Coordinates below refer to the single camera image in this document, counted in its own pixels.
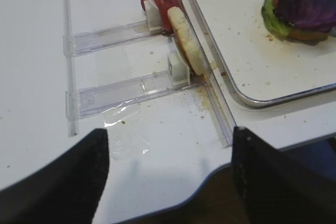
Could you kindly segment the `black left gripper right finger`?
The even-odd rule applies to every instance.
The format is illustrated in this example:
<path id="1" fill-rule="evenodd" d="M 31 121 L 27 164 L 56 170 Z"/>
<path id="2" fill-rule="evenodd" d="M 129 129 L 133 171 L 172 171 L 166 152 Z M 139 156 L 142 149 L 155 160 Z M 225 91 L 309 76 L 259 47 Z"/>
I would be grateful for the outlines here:
<path id="1" fill-rule="evenodd" d="M 335 223 L 335 181 L 246 127 L 234 128 L 231 167 L 250 223 Z"/>

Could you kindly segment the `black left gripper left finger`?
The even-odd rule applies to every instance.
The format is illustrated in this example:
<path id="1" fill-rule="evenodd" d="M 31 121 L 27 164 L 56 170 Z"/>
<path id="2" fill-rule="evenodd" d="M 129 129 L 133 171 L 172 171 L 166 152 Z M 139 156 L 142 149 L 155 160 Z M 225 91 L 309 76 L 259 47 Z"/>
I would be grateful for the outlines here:
<path id="1" fill-rule="evenodd" d="M 1 190 L 1 223 L 92 223 L 109 173 L 106 129 Z"/>

